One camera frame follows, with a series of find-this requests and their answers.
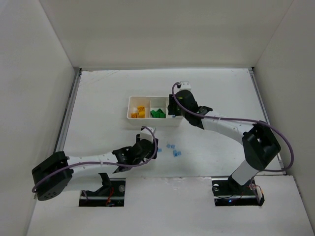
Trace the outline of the small green lego brick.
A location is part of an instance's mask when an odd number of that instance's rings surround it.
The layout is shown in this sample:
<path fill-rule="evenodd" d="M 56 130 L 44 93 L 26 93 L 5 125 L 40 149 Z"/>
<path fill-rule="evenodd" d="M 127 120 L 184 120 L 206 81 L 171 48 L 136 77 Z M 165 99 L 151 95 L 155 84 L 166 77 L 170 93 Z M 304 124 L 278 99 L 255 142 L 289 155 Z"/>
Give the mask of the small green lego brick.
<path fill-rule="evenodd" d="M 166 114 L 163 112 L 161 108 L 157 110 L 151 110 L 150 115 L 152 118 L 166 118 Z"/>

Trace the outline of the yellow striped lego body brick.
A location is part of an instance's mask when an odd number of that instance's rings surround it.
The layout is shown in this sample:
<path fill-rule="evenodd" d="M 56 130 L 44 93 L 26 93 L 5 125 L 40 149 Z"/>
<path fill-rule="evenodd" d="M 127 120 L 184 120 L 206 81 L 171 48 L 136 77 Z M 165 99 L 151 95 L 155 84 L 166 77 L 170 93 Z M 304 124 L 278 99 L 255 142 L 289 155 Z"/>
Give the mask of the yellow striped lego body brick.
<path fill-rule="evenodd" d="M 138 106 L 138 117 L 139 118 L 145 118 L 145 107 L 144 106 Z"/>

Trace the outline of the yellow bee lego figure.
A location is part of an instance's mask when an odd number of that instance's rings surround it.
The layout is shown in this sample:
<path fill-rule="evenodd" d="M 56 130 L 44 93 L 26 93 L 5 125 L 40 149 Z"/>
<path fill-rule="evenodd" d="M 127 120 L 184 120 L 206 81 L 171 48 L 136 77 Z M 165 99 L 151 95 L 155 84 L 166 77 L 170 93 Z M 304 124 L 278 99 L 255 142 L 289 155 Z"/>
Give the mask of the yellow bee lego figure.
<path fill-rule="evenodd" d="M 131 118 L 139 118 L 138 113 L 131 113 L 130 117 Z"/>

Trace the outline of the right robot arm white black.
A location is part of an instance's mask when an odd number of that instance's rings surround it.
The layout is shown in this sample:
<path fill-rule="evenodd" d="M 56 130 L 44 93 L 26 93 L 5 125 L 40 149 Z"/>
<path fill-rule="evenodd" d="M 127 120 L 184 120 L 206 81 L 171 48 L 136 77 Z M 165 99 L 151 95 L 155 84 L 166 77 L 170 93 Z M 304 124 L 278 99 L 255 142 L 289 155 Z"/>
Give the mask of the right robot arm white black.
<path fill-rule="evenodd" d="M 264 171 L 281 150 L 269 127 L 256 122 L 224 120 L 222 115 L 212 108 L 198 106 L 189 90 L 169 95 L 168 114 L 183 116 L 190 125 L 217 132 L 243 146 L 245 160 L 228 178 L 230 188 L 235 191 L 248 185 L 258 172 Z"/>

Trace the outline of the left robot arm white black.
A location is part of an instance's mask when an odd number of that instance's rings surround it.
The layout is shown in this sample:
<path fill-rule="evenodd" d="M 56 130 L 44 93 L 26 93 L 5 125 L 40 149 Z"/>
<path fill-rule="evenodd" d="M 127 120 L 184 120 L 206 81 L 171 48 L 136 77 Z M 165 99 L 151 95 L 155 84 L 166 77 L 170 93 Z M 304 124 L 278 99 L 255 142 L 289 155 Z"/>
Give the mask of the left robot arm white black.
<path fill-rule="evenodd" d="M 158 139 L 143 132 L 136 135 L 133 146 L 102 155 L 81 158 L 58 151 L 32 169 L 32 192 L 39 201 L 46 201 L 61 194 L 75 178 L 107 173 L 111 166 L 115 167 L 113 173 L 130 171 L 156 159 L 157 152 Z"/>

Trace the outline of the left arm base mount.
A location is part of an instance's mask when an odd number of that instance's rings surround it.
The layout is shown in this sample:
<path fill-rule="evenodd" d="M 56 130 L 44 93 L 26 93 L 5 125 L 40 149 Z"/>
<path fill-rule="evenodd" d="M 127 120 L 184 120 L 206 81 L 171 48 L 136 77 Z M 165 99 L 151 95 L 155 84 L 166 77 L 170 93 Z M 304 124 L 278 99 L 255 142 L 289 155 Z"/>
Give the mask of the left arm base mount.
<path fill-rule="evenodd" d="M 125 205 L 125 178 L 109 178 L 99 174 L 101 186 L 96 191 L 82 190 L 79 207 L 123 207 Z"/>

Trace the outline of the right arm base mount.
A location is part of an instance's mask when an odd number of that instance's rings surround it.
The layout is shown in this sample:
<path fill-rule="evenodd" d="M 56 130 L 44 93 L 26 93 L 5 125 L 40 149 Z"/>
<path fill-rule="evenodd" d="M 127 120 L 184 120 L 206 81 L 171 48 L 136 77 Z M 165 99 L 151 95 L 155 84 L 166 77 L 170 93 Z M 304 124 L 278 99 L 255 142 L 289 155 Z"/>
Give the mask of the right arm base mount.
<path fill-rule="evenodd" d="M 216 207 L 259 206 L 265 202 L 264 193 L 254 180 L 245 185 L 234 184 L 227 178 L 212 180 L 212 192 Z"/>

